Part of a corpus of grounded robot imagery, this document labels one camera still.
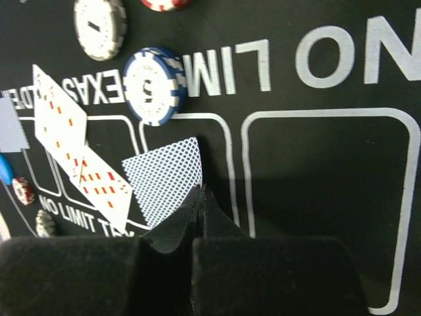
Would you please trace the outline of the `red white chip top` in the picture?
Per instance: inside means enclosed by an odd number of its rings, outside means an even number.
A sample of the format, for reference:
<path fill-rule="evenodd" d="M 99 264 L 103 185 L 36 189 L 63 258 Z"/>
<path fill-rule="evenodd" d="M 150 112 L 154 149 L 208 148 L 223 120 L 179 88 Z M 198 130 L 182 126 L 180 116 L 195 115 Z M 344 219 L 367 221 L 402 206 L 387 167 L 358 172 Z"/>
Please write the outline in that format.
<path fill-rule="evenodd" d="M 151 10 L 170 12 L 186 7 L 191 0 L 141 0 L 141 2 Z"/>

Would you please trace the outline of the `red white chip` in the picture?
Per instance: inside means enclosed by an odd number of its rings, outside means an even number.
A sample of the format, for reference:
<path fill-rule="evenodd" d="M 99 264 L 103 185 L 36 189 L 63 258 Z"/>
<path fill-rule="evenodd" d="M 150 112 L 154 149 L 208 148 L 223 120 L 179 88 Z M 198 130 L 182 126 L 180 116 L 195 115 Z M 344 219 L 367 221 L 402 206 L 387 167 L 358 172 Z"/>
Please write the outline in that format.
<path fill-rule="evenodd" d="M 191 0 L 141 0 L 141 2 L 151 10 L 170 12 L 186 7 Z"/>
<path fill-rule="evenodd" d="M 12 188 L 18 200 L 23 205 L 29 205 L 35 202 L 35 194 L 30 183 L 24 177 L 16 177 L 12 180 Z"/>

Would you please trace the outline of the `grey white chip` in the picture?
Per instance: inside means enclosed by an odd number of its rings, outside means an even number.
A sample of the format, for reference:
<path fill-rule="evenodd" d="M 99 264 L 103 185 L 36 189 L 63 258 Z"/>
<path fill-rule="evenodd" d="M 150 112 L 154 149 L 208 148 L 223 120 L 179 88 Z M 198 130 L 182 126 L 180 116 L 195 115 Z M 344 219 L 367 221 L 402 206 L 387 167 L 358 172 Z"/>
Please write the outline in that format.
<path fill-rule="evenodd" d="M 121 1 L 74 2 L 74 28 L 81 48 L 95 61 L 114 58 L 127 31 L 126 10 Z"/>
<path fill-rule="evenodd" d="M 40 238 L 56 236 L 55 222 L 47 211 L 40 209 L 36 215 L 36 233 Z"/>

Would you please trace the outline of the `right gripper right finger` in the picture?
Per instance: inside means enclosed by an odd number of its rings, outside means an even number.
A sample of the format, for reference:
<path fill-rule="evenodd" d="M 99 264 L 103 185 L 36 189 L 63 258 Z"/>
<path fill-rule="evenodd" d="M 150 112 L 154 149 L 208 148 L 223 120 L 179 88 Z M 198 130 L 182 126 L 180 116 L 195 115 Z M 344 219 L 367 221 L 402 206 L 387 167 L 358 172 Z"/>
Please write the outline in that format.
<path fill-rule="evenodd" d="M 197 198 L 192 245 L 196 315 L 367 315 L 357 268 L 327 237 L 250 238 L 208 187 Z"/>

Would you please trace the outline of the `grey white chip bottom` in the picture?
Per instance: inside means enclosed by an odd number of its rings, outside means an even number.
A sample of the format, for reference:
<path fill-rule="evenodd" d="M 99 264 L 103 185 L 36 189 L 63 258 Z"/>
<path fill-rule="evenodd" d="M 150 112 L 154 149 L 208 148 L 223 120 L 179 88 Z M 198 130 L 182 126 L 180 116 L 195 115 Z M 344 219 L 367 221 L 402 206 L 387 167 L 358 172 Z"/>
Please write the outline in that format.
<path fill-rule="evenodd" d="M 40 209 L 36 215 L 36 233 L 40 238 L 56 236 L 55 222 L 47 211 Z"/>

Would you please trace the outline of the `blue white chip top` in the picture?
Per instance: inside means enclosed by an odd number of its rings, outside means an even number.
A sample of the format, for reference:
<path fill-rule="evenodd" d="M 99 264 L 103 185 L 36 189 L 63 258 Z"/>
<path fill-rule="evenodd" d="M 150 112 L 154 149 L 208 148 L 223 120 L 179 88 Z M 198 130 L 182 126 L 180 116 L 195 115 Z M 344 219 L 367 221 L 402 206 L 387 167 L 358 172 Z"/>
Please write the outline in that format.
<path fill-rule="evenodd" d="M 181 59 L 161 47 L 144 47 L 130 57 L 123 73 L 126 101 L 145 125 L 162 126 L 187 99 Z"/>

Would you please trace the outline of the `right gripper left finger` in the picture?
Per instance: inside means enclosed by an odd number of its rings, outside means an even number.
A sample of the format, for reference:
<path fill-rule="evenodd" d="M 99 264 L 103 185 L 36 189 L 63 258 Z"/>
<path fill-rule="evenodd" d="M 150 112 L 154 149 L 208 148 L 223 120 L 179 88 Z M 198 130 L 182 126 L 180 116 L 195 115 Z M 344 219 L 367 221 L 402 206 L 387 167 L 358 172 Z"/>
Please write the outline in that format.
<path fill-rule="evenodd" d="M 191 315 L 200 187 L 140 237 L 16 237 L 1 244 L 2 315 Z"/>

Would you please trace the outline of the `grey white chip top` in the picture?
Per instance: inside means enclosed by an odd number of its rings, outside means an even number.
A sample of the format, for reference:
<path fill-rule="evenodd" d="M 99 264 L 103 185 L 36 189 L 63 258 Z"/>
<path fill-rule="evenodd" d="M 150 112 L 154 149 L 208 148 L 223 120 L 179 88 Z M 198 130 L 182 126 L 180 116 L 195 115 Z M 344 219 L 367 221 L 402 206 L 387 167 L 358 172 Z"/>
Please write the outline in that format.
<path fill-rule="evenodd" d="M 95 61 L 114 58 L 127 31 L 126 10 L 121 1 L 74 2 L 74 28 L 81 48 Z"/>

